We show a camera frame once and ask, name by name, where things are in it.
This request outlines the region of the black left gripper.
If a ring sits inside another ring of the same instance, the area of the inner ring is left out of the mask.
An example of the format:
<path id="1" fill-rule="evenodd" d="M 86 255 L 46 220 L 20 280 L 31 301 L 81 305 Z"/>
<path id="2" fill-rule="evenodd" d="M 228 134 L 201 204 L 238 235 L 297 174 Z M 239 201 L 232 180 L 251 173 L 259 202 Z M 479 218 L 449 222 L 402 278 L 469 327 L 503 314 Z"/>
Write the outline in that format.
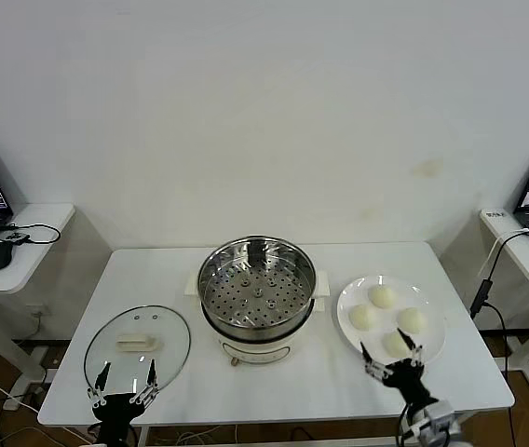
<path id="1" fill-rule="evenodd" d="M 145 387 L 136 396 L 133 393 L 104 396 L 110 367 L 111 363 L 106 360 L 94 385 L 87 390 L 92 412 L 99 420 L 96 444 L 127 446 L 131 421 L 142 415 L 145 405 L 150 405 L 158 394 L 156 361 L 151 360 Z"/>

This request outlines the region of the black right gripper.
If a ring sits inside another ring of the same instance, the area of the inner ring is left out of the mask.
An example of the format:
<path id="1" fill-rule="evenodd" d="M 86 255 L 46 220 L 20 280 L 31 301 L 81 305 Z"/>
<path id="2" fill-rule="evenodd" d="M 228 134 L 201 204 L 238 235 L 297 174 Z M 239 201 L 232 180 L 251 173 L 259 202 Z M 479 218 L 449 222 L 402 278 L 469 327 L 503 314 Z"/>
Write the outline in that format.
<path id="1" fill-rule="evenodd" d="M 423 363 L 423 347 L 417 345 L 406 332 L 398 329 L 403 342 L 411 352 L 410 359 L 402 359 L 384 365 L 373 359 L 363 342 L 360 342 L 361 355 L 367 374 L 391 388 L 396 388 L 403 397 L 408 413 L 418 413 L 427 406 L 438 402 L 422 383 L 425 370 Z"/>

